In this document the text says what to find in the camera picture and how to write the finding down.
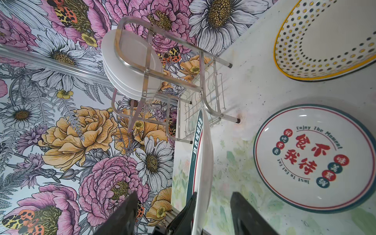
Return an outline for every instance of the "white plate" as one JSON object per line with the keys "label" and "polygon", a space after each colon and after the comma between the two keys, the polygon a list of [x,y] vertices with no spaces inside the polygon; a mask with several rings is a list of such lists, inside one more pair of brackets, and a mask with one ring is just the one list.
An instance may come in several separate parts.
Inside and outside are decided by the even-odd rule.
{"label": "white plate", "polygon": [[197,201],[191,235],[202,234],[202,229],[205,224],[205,215],[210,202],[214,167],[214,152],[210,135],[210,125],[206,111],[203,108],[200,110],[198,118],[202,118],[202,136],[198,143],[197,165],[194,174],[193,189],[194,192],[197,192]]}
{"label": "white plate", "polygon": [[257,170],[285,202],[317,213],[360,205],[375,190],[375,139],[359,121],[321,105],[272,115],[254,144]]}
{"label": "white plate", "polygon": [[110,82],[114,85],[114,87],[116,87],[116,89],[122,93],[123,95],[131,98],[131,99],[134,99],[134,100],[140,100],[141,99],[141,96],[136,96],[136,95],[133,95],[131,93],[129,93],[128,91],[126,91],[124,88],[122,88],[121,85],[119,85],[113,78],[112,78],[112,74],[111,72],[108,70],[108,67],[107,65],[105,64],[105,62],[103,61],[103,67],[105,68],[105,72],[106,72],[106,75],[108,77],[108,80],[110,80]]}
{"label": "white plate", "polygon": [[375,0],[300,0],[282,25],[274,60],[286,76],[327,80],[376,60]]}
{"label": "white plate", "polygon": [[[116,29],[105,34],[102,41],[103,60],[106,61],[108,69],[113,74],[113,79],[123,84],[123,88],[129,92],[138,92],[141,96],[144,75],[126,67],[116,56],[114,40]],[[129,60],[136,64],[144,65],[146,59],[147,42],[140,36],[126,30],[122,31],[121,49]],[[152,50],[150,68],[162,72],[162,63],[158,55]],[[149,77],[148,89],[156,92],[161,87],[162,80]]]}

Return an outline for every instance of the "red chinese characters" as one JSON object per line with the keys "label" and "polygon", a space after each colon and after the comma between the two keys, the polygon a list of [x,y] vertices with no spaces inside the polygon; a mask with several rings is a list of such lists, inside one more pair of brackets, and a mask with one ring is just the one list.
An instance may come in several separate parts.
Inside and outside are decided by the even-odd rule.
{"label": "red chinese characters", "polygon": [[289,159],[291,164],[294,164],[295,162],[297,162],[296,158],[300,157],[300,154],[294,149],[290,149],[287,151],[287,154],[285,156],[285,159]]}
{"label": "red chinese characters", "polygon": [[315,151],[315,154],[313,154],[313,156],[315,156],[315,157],[320,156],[321,152],[325,156],[326,155],[325,150],[329,150],[330,149],[330,146],[325,145],[325,144],[316,144],[316,146],[317,147],[313,147],[312,148],[312,151]]}
{"label": "red chinese characters", "polygon": [[308,162],[308,158],[303,159],[301,162],[302,163],[299,164],[299,168],[303,169],[304,167],[304,174],[307,174],[307,175],[312,173],[313,170],[315,170],[317,167],[317,164],[315,163],[315,161]]}
{"label": "red chinese characters", "polygon": [[346,166],[350,163],[350,160],[346,155],[338,154],[334,157],[334,162],[340,164],[341,166]]}
{"label": "red chinese characters", "polygon": [[296,147],[304,150],[305,144],[310,144],[311,142],[309,141],[308,137],[305,134],[299,135],[295,138],[298,143],[296,143]]}
{"label": "red chinese characters", "polygon": [[287,137],[291,137],[293,135],[293,131],[291,129],[286,129],[283,134]]}
{"label": "red chinese characters", "polygon": [[278,141],[276,146],[277,146],[277,148],[282,150],[285,147],[285,143],[283,143],[282,141]]}
{"label": "red chinese characters", "polygon": [[329,181],[334,181],[336,178],[335,173],[330,170],[323,171],[322,176]]}

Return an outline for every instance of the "purple flower illustration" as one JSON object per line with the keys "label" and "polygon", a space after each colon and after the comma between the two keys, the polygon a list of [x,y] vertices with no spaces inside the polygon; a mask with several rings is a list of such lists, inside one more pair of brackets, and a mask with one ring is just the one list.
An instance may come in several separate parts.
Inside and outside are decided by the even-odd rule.
{"label": "purple flower illustration", "polygon": [[28,159],[25,159],[24,162],[17,163],[18,168],[14,169],[14,171],[23,171],[23,170],[26,170],[26,169],[32,170],[31,173],[28,174],[27,177],[23,180],[23,182],[21,184],[21,188],[23,188],[26,185],[29,188],[30,187],[34,188],[35,185],[39,185],[36,182],[36,177],[39,174],[37,173],[37,171],[34,171],[34,170],[41,169],[43,165],[44,165],[44,161],[42,159],[42,155],[38,154],[38,153],[36,153],[36,154],[31,153],[31,154],[29,154]]}
{"label": "purple flower illustration", "polygon": [[47,125],[39,124],[30,131],[26,131],[20,136],[17,142],[17,152],[23,154],[24,150],[32,145],[38,145],[38,141],[42,139],[42,134],[47,133]]}

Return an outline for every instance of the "floral wallpaper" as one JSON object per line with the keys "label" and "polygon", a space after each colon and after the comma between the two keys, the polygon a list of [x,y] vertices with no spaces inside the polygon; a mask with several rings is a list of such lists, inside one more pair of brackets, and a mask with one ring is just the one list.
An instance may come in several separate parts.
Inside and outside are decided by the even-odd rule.
{"label": "floral wallpaper", "polygon": [[[218,55],[275,2],[0,0],[0,43],[105,75],[102,38],[124,16]],[[126,29],[147,34],[138,25]],[[165,74],[191,81],[199,73],[198,55],[190,49],[158,34],[152,46]],[[182,91],[162,85],[172,95]],[[138,195],[134,233],[165,224],[174,142],[164,126],[143,121],[128,133],[128,120],[111,108],[113,91],[0,55],[0,234],[92,234],[132,191]],[[132,100],[118,97],[117,108],[129,113]],[[166,108],[154,102],[146,115],[164,121]],[[172,135],[176,117],[171,107]]]}
{"label": "floral wallpaper", "polygon": [[[124,16],[142,18],[215,55],[228,48],[277,0],[0,0],[0,43],[105,74],[101,43]],[[126,25],[146,38],[147,29]],[[197,54],[159,34],[152,46],[165,73],[190,81]],[[13,66],[23,63],[0,56]],[[29,70],[40,70],[26,65]],[[32,80],[42,87],[90,90],[90,81],[42,70]],[[168,84],[174,94],[180,87]]]}
{"label": "floral wallpaper", "polygon": [[[48,35],[49,42],[60,37]],[[63,48],[82,58],[69,40],[59,46],[66,42]],[[0,234],[92,234],[133,191],[134,233],[165,225],[174,142],[165,126],[139,120],[128,133],[128,119],[116,116],[107,98],[113,90],[0,64]],[[117,108],[129,113],[131,99],[118,97]],[[176,107],[170,112],[174,135]],[[166,104],[154,102],[146,116],[164,121]]]}

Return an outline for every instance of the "stack of white plates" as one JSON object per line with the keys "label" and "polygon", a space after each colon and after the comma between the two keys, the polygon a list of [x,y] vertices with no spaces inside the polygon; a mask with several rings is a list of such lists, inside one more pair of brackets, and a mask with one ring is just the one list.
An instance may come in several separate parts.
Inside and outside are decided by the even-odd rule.
{"label": "stack of white plates", "polygon": [[[144,75],[125,66],[115,53],[116,29],[105,34],[102,41],[103,65],[108,79],[122,94],[134,100],[140,100]],[[122,31],[120,48],[126,58],[133,63],[145,66],[148,43],[140,36],[126,30]],[[162,72],[162,63],[158,55],[152,50],[150,69]],[[156,94],[161,87],[162,80],[149,77],[148,97]]]}

